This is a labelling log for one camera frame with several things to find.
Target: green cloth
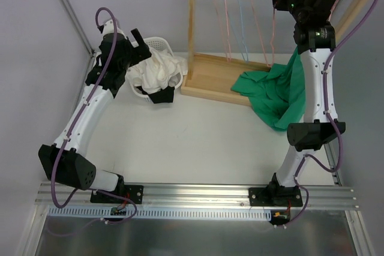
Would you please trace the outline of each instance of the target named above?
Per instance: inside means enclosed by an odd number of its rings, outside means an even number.
[[[270,72],[244,72],[232,90],[247,96],[256,114],[272,129],[286,131],[305,110],[304,71],[297,48],[287,65],[274,64]]]

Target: blue hanger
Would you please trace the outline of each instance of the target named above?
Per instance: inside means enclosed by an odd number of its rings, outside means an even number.
[[[240,9],[240,20],[241,20],[241,43],[242,43],[242,46],[244,47],[245,49],[245,54],[247,56],[247,60],[245,60],[244,58],[244,55],[243,53],[241,52],[241,56],[243,58],[244,61],[248,62],[249,61],[249,58],[248,58],[248,47],[245,43],[245,37],[244,37],[244,23],[243,23],[243,17],[242,17],[242,4],[241,4],[241,1],[240,0],[237,0],[238,1],[238,5],[239,5],[239,9]],[[239,39],[238,39],[238,36],[235,32],[235,27],[233,26],[233,23],[232,23],[232,20],[229,16],[229,13],[228,13],[228,19],[229,19],[229,23],[230,23],[230,27],[233,31],[233,34],[235,35],[235,38],[236,38],[236,42],[238,43],[238,46],[240,47],[240,42],[239,42]]]

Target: black bracket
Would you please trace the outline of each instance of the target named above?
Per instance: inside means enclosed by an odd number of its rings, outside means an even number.
[[[134,204],[142,204],[143,201],[143,192],[144,192],[144,186],[142,185],[124,185],[125,190],[127,191],[127,194],[122,197],[126,197],[129,194],[129,199],[133,201]],[[91,194],[91,203],[110,203],[110,204],[121,204],[123,203],[123,200],[109,197],[105,194],[99,193],[96,191],[96,193]]]
[[[110,192],[113,195],[125,197],[133,201],[134,204],[142,204],[144,186],[143,185],[126,185],[124,178],[118,175],[118,183],[114,191]],[[97,190],[92,191],[91,203],[103,203],[103,204],[121,204],[124,200],[108,196],[100,193]]]
[[[335,121],[340,134],[346,130],[345,122]],[[297,151],[304,149],[319,150],[324,144],[337,137],[335,128],[330,122],[320,123],[291,123],[288,126],[287,138],[289,144]]]
[[[248,189],[250,206],[288,206],[302,207],[300,189],[295,187],[284,187],[278,184],[276,173],[273,175],[269,185],[264,188],[251,187]]]

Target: wooden rod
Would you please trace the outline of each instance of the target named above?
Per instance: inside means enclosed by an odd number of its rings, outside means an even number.
[[[188,26],[188,76],[192,79],[193,64],[194,64],[194,12],[196,6],[196,0],[188,0],[189,6],[189,26]]]
[[[342,18],[335,27],[336,42],[341,40],[343,34],[348,30],[348,27],[360,14],[361,10],[365,7],[369,0],[353,0],[344,12]]]

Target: metal plate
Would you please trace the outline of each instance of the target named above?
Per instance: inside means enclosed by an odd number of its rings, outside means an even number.
[[[129,199],[133,201],[135,204],[142,204],[143,201],[143,185],[124,185],[125,189],[128,191]],[[90,202],[91,203],[97,203],[97,204],[121,204],[124,201],[109,197],[105,194],[99,193],[97,191],[93,191],[92,193],[89,193],[91,196]]]
[[[56,233],[75,231],[89,218],[48,217]],[[74,237],[43,231],[36,256],[356,255],[342,211],[307,211],[287,229],[261,221],[132,219],[92,224]]]

